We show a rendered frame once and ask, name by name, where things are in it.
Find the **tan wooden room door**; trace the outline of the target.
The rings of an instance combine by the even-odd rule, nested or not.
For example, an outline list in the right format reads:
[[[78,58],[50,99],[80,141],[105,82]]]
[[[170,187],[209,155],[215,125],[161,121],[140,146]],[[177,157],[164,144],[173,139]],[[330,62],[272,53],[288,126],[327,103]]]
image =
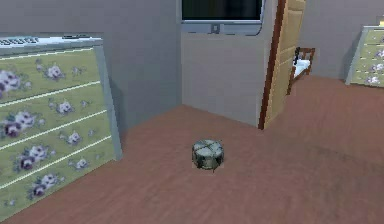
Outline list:
[[[305,7],[306,0],[278,0],[259,115],[261,130],[284,108]]]

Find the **grey framed television set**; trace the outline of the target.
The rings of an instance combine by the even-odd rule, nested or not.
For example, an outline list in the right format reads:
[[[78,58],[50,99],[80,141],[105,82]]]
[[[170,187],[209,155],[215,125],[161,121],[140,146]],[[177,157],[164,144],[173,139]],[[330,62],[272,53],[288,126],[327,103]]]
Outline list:
[[[257,36],[266,0],[180,0],[186,33]]]

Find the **brown wooden chair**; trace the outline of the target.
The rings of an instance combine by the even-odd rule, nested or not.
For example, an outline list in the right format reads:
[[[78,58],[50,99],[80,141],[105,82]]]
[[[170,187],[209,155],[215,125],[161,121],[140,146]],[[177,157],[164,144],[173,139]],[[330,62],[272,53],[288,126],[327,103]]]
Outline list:
[[[293,84],[304,75],[309,75],[315,55],[314,48],[297,47],[295,49],[293,65],[289,76],[287,94],[291,93]]]

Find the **green floral chest of drawers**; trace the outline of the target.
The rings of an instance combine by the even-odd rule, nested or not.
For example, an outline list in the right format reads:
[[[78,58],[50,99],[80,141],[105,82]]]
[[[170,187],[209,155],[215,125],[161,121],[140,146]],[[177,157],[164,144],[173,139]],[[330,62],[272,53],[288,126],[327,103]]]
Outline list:
[[[0,224],[121,156],[101,38],[0,45]]]
[[[364,26],[346,85],[384,88],[384,26]]]

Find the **grey flat keyboard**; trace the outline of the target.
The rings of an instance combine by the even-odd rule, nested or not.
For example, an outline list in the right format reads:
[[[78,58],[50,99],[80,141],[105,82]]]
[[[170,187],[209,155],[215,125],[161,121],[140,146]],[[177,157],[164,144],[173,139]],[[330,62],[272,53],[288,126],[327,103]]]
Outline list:
[[[9,38],[0,38],[0,45],[10,46],[10,45],[23,45],[23,44],[32,44],[39,41],[38,37],[9,37]]]

